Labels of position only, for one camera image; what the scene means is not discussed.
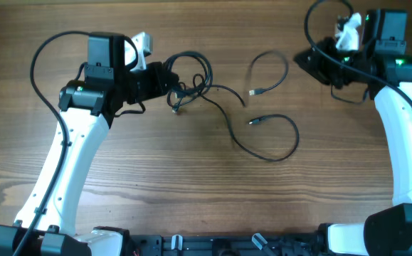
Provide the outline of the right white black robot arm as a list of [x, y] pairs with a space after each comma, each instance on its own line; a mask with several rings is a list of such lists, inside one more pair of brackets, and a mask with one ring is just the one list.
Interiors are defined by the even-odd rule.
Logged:
[[412, 55], [404, 10], [371, 9], [339, 18], [336, 32], [295, 62], [332, 89], [366, 84], [384, 126], [393, 175], [392, 205], [363, 223], [319, 227], [318, 255], [412, 255]]

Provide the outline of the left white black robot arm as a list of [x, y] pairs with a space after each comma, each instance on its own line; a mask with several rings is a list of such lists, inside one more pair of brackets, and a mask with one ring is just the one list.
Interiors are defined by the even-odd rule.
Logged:
[[138, 255], [124, 228], [75, 230], [80, 195], [93, 158], [123, 106], [166, 95], [178, 76], [148, 63], [152, 37], [92, 32], [88, 59], [63, 87], [56, 135], [36, 185], [11, 225], [0, 225], [0, 255]]

